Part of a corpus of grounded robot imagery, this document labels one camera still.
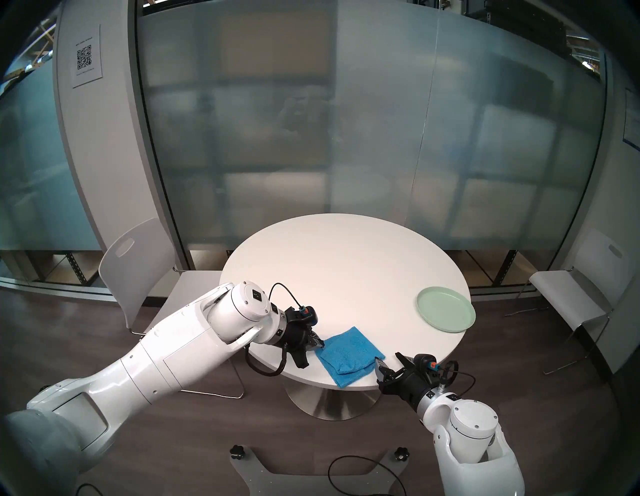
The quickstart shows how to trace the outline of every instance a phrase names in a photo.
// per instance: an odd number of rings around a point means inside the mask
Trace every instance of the chair leg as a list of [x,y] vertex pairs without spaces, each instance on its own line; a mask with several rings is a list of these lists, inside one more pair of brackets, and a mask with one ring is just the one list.
[[228,362],[234,368],[234,372],[236,373],[236,376],[237,376],[238,380],[240,381],[240,386],[242,386],[242,392],[240,393],[240,396],[226,396],[224,394],[205,393],[203,391],[190,391],[188,389],[180,389],[180,391],[184,392],[184,393],[203,394],[205,396],[217,396],[218,398],[242,399],[242,397],[244,396],[244,383],[242,382],[240,374],[238,374],[238,371],[237,371],[236,366],[234,365],[234,363],[231,360],[228,360]]
[[[527,283],[522,286],[522,289],[520,290],[520,292],[518,293],[518,296],[515,297],[515,299],[517,300],[520,295],[524,292],[525,288],[531,284],[529,281],[527,281]],[[532,312],[533,310],[546,310],[549,307],[540,307],[540,308],[527,308],[526,310],[518,310],[517,312],[512,312],[510,314],[504,314],[503,317],[511,317],[512,315],[516,315],[516,314],[521,314],[523,312]]]
[[[589,351],[587,351],[587,354],[584,355],[582,358],[578,358],[577,360],[574,360],[574,361],[572,361],[572,362],[570,362],[570,363],[568,363],[566,365],[563,365],[562,367],[558,367],[557,369],[553,369],[552,371],[549,371],[549,372],[542,371],[542,373],[545,376],[548,376],[549,374],[553,374],[554,372],[561,371],[562,369],[565,369],[565,368],[567,368],[567,367],[569,367],[571,365],[577,364],[578,362],[581,362],[581,361],[586,360],[587,358],[589,358],[589,355],[591,354],[593,349],[597,346],[598,341],[600,340],[600,337],[602,336],[602,333],[604,332],[604,330],[607,328],[608,325],[609,325],[609,316],[607,315],[607,321],[602,326],[602,331],[600,331],[600,334],[598,334],[598,337],[596,338],[596,341],[593,342],[593,345],[591,345],[591,347],[589,348]],[[575,334],[575,331],[573,331],[571,334],[569,334],[569,337],[564,341],[564,343],[569,341],[569,338],[571,336],[573,336],[573,334]]]

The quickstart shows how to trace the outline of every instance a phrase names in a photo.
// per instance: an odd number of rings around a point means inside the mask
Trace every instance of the paper sign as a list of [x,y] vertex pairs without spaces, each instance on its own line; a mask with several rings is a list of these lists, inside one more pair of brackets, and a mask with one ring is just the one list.
[[100,24],[78,37],[71,57],[73,88],[102,77],[100,64]]

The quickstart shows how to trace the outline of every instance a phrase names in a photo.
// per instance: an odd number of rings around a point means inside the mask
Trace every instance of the qr code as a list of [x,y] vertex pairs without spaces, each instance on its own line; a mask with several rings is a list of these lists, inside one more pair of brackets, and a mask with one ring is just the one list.
[[89,67],[92,64],[91,61],[91,45],[87,45],[77,51],[78,70]]

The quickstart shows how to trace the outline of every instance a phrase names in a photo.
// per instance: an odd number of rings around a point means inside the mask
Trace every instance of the chair handle hole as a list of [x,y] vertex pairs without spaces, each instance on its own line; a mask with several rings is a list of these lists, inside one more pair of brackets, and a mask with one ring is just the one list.
[[611,253],[613,253],[615,256],[617,256],[619,259],[622,258],[622,253],[620,253],[620,250],[618,250],[615,246],[613,246],[612,244],[609,245],[609,251]]
[[122,255],[127,253],[134,243],[135,241],[133,241],[132,237],[125,239],[122,244],[116,249],[116,257],[120,258]]

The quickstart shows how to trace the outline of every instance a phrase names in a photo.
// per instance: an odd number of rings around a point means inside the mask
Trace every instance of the white chair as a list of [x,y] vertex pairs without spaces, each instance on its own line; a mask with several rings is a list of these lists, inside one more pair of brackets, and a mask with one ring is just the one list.
[[[122,308],[127,329],[132,334],[144,336],[162,319],[220,284],[221,271],[179,271],[173,266],[174,261],[173,244],[157,218],[144,221],[127,231],[102,257],[98,272]],[[180,278],[171,294],[145,332],[133,332],[131,326],[149,291],[172,268],[180,273]],[[242,386],[239,396],[184,389],[182,391],[229,399],[242,398],[244,384],[233,362],[229,362]]]
[[[544,372],[546,375],[576,364],[591,354],[634,273],[635,264],[624,250],[601,232],[591,229],[578,249],[570,270],[540,271],[529,278],[529,283],[535,286],[571,327],[572,332],[566,341],[587,322],[606,319],[600,334],[583,358]],[[520,297],[527,285],[516,298]],[[531,310],[539,308],[520,310],[506,314],[505,317]]]

